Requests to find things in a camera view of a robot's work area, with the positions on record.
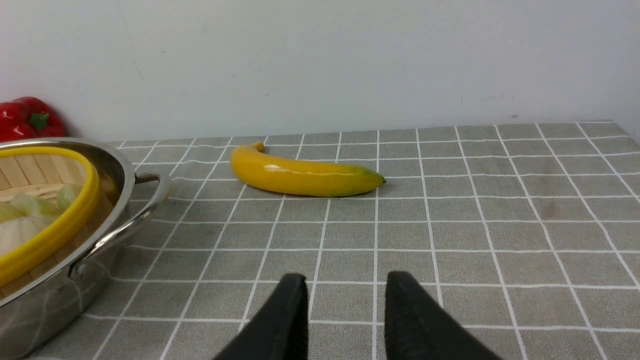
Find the bell pepper stem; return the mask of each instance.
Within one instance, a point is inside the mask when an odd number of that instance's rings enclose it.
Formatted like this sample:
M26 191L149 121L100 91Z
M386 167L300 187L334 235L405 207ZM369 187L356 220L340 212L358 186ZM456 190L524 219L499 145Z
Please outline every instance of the bell pepper stem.
M29 123L36 128L36 130L40 130L41 128L47 125L47 119L49 119L49 114L31 114L31 118L29 119Z

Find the banana tip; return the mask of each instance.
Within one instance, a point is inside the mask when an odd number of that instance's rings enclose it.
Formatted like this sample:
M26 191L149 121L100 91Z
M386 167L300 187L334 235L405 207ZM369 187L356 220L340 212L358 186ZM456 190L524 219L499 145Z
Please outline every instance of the banana tip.
M252 145L256 150L262 152L264 150L264 144L262 142L257 142Z

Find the bamboo steamer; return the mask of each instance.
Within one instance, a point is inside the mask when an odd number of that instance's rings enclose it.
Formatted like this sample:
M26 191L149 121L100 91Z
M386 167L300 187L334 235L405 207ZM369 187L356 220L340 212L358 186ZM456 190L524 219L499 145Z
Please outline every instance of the bamboo steamer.
M18 193L55 202L57 191L65 184L83 186L71 206L34 238L0 257L0 299L62 262L113 210L95 167L78 152L59 147L0 151L0 202L11 201Z

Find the stainless steel pot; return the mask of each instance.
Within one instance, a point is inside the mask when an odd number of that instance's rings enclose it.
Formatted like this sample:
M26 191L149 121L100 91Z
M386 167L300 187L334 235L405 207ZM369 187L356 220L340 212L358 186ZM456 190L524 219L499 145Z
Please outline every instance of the stainless steel pot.
M2 143L0 150L43 145L85 155L101 176L110 178L120 197L110 216L82 247L29 286L0 300L0 360L25 356L81 314L109 281L109 272L119 258L119 245L149 220L170 190L168 175L136 174L121 152L91 140L22 140ZM155 194L131 216L128 203L133 186L149 181L158 181Z

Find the pot rim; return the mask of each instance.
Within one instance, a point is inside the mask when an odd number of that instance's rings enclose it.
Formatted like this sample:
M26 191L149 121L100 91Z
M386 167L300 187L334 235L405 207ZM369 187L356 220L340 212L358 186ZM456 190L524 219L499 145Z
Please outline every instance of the pot rim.
M122 186L122 190L120 190L120 197L118 198L118 202L116 202L116 204L113 206L113 211L111 212L111 214L109 214L107 219L105 219L102 225L98 227L98 229L80 247L73 251L73 253L69 254L69 256L67 256L64 261L61 261L57 266L40 276L38 279L32 281L19 291L11 294L9 297L0 300L0 308L8 305L13 301L18 300L21 296L41 285L43 282L49 280L51 277L55 276L75 260L80 258L80 256L82 256L85 252L92 248L104 236L104 233L109 231L114 226L115 222L120 218L129 203L131 193L133 192L133 186L135 184L135 169L131 161L127 159L124 154L122 154L118 149L111 145L82 138L37 138L0 143L0 150L29 146L65 147L65 144L70 143L88 145L89 147L93 147L100 152L106 152L112 158L117 160L124 173L124 184Z

